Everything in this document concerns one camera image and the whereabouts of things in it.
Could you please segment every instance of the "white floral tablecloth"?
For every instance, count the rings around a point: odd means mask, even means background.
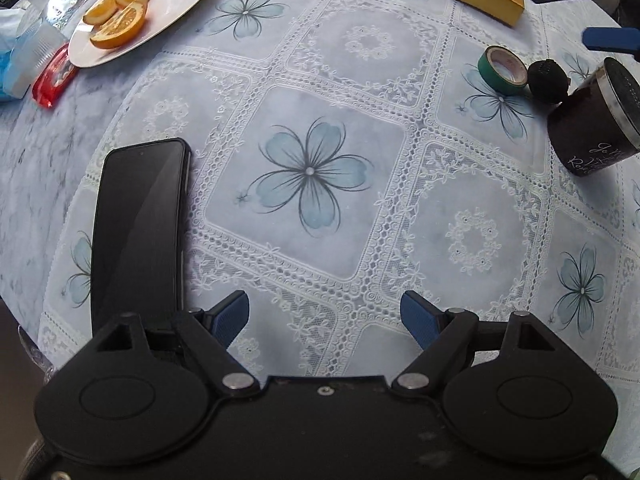
[[[575,88],[604,58],[580,33],[589,0],[536,6],[515,28],[454,0],[204,0],[111,122],[68,210],[38,344],[60,366],[90,337],[100,170],[118,146],[193,149],[187,301],[242,288],[232,353],[268,374],[385,374],[419,352],[414,289],[482,319],[526,309],[609,382],[607,456],[640,466],[640,164],[577,179],[550,148],[548,108],[490,89],[501,44],[555,59]],[[630,57],[617,56],[638,74]]]

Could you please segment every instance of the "screw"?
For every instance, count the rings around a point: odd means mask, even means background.
[[[244,390],[254,384],[254,378],[243,373],[227,374],[222,378],[222,384],[230,390]]]
[[[333,395],[335,390],[331,386],[320,386],[318,388],[318,393],[324,397]]]
[[[429,386],[429,378],[423,374],[402,374],[397,381],[405,390],[419,390]]]

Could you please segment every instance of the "green tape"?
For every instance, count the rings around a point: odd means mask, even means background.
[[[490,46],[478,60],[478,72],[495,91],[516,95],[527,85],[527,67],[511,50]]]

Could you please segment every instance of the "smartphone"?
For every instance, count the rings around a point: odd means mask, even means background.
[[[191,149],[167,139],[113,150],[104,160],[95,211],[91,320],[114,314],[169,327],[182,308],[184,208]]]

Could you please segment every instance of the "red plastic package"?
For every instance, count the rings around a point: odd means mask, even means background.
[[[53,108],[78,73],[78,67],[69,61],[68,46],[66,43],[60,47],[33,84],[31,94],[43,108]]]

